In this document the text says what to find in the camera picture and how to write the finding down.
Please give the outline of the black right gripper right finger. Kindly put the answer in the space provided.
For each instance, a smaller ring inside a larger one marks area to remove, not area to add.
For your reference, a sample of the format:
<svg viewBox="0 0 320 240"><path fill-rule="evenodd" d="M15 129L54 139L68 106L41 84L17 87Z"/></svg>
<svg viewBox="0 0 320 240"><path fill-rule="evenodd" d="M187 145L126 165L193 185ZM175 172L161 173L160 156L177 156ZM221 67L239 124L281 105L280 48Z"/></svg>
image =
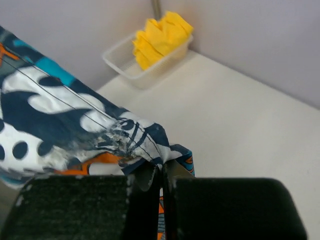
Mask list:
<svg viewBox="0 0 320 240"><path fill-rule="evenodd" d="M163 166L168 240L305 240L290 192L273 178L194 177L177 161Z"/></svg>

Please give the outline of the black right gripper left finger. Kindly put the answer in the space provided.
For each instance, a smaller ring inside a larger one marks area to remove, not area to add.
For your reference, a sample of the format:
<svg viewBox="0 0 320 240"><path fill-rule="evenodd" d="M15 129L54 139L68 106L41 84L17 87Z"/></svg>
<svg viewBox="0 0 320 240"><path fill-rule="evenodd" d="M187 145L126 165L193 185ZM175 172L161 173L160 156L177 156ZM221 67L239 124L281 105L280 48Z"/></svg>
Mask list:
<svg viewBox="0 0 320 240"><path fill-rule="evenodd" d="M155 240L160 171L143 164L124 175L44 175L20 191L3 240Z"/></svg>

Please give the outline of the colourful patterned shorts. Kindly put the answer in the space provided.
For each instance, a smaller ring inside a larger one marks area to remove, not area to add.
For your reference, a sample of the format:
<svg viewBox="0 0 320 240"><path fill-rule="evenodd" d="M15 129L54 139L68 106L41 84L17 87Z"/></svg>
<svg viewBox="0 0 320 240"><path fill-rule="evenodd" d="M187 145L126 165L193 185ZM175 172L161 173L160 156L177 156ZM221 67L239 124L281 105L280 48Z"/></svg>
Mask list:
<svg viewBox="0 0 320 240"><path fill-rule="evenodd" d="M0 179L22 188L41 176L128 176L159 169L157 238L166 239L164 165L195 175L192 152L158 123L118 107L13 33L0 30Z"/></svg>

